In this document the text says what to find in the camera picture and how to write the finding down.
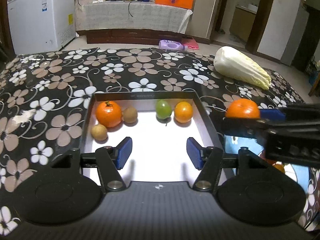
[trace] kiwi fruit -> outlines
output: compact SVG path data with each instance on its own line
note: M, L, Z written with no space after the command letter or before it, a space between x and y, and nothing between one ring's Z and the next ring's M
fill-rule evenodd
M137 109L134 107L128 107L123 111L123 120L126 123L134 123L138 118Z
M103 141L108 138L107 128L102 124L96 124L91 128L91 135L96 141Z

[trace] freezer label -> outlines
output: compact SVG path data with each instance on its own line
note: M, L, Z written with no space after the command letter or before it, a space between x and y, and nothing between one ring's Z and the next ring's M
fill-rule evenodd
M42 11L45 12L47 10L47 0L41 0L42 1Z

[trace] doorway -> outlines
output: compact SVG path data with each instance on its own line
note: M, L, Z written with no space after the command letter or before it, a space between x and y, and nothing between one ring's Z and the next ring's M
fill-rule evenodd
M210 40L255 53L272 4L273 0L219 0Z

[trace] wooden cabinet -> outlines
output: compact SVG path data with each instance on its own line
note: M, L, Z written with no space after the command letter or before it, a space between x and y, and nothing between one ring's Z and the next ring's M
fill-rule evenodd
M229 29L230 33L247 42L255 17L255 13L236 7Z

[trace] white wall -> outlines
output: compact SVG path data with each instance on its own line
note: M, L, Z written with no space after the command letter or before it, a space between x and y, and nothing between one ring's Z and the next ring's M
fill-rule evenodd
M300 0L274 0L258 52L281 59L287 46Z
M219 0L195 0L187 35L209 38Z

